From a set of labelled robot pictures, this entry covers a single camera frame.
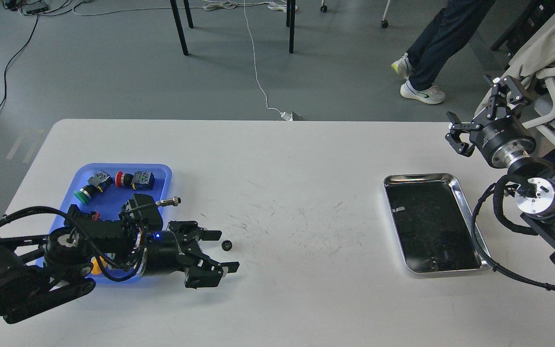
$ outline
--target white table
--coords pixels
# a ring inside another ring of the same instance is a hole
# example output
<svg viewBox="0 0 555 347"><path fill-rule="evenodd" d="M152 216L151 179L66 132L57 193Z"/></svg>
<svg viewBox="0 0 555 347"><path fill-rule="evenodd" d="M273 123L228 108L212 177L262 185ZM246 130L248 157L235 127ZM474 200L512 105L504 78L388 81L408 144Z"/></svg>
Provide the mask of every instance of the white table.
<svg viewBox="0 0 555 347"><path fill-rule="evenodd" d="M555 346L555 293L491 271L430 279L406 270L386 176L449 172L473 207L504 173L478 153L455 154L445 132L445 123L60 121L9 213L59 207L84 164L166 164L183 204L164 219L222 230L232 251L201 247L241 266L218 288L185 289L180 272L99 284L16 325L0 318L0 346ZM0 235L44 233L52 220L18 220ZM542 239L504 230L490 205L478 226L500 263L555 283Z"/></svg>

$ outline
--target gray floor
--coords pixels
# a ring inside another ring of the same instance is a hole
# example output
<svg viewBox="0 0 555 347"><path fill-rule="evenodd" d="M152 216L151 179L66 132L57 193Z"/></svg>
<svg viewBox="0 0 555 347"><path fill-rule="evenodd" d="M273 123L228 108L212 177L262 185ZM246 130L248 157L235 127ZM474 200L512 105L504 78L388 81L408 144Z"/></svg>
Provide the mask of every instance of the gray floor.
<svg viewBox="0 0 555 347"><path fill-rule="evenodd" d="M327 0L329 11L321 13L318 0L300 0L295 54L287 51L284 13L248 8L258 77L269 106L294 110L308 121L447 121L447 110L471 116L487 90L482 74L498 75L508 61L505 48L492 53L488 47L527 0L496 2L471 44L438 76L447 100L427 106L399 96L401 81L390 64L443 3L396 0L388 14L390 26L381 29L385 1ZM93 0L77 12L168 4ZM192 6L200 4L191 0ZM8 97L0 111L0 216L34 149L60 119L280 120L278 112L265 108L256 85L243 9L192 11L196 28L185 27L188 57L181 53L170 10L40 18L31 43L7 74ZM27 40L35 20L6 11L0 2L0 101L6 62Z"/></svg>

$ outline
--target dark pants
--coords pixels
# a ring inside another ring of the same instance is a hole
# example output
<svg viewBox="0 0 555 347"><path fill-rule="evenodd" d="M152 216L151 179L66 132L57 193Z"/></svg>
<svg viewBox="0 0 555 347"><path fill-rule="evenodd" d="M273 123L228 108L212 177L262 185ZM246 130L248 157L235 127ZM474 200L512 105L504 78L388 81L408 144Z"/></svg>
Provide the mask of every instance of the dark pants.
<svg viewBox="0 0 555 347"><path fill-rule="evenodd" d="M410 84L416 90L432 86L440 69L470 41L495 0L449 0L407 50L414 66Z"/></svg>

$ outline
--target small gear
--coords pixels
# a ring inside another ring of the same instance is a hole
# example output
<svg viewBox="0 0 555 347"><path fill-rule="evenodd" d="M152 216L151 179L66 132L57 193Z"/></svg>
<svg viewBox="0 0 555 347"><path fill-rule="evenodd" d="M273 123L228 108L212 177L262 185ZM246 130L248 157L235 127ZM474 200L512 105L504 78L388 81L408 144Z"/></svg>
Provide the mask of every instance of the small gear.
<svg viewBox="0 0 555 347"><path fill-rule="evenodd" d="M222 250L230 251L233 248L233 243L230 240L224 240L222 242Z"/></svg>

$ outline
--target plastic tray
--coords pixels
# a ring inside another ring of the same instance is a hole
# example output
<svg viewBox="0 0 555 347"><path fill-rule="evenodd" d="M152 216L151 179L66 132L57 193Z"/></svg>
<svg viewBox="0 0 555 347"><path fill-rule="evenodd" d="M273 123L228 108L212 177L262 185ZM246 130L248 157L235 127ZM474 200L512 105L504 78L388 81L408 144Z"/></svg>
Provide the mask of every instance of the plastic tray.
<svg viewBox="0 0 555 347"><path fill-rule="evenodd" d="M152 171L156 181L152 190L134 190L132 188L116 187L114 184L110 186L104 193L97 193L89 200L87 204L83 204L76 196L74 191L87 185L87 180L97 171L105 171L115 179L118 171L124 174L133 174L136 171ZM117 164L117 163L101 163L96 162L81 167L74 175L68 192L64 197L59 209L68 212L71 204L75 204L84 213L99 211L102 220L118 220L121 207L132 198L132 194L147 194L153 196L154 200L162 200L168 197L168 187L172 179L172 171L166 165L162 164ZM49 233L56 228L64 226L64 218L57 216Z"/></svg>

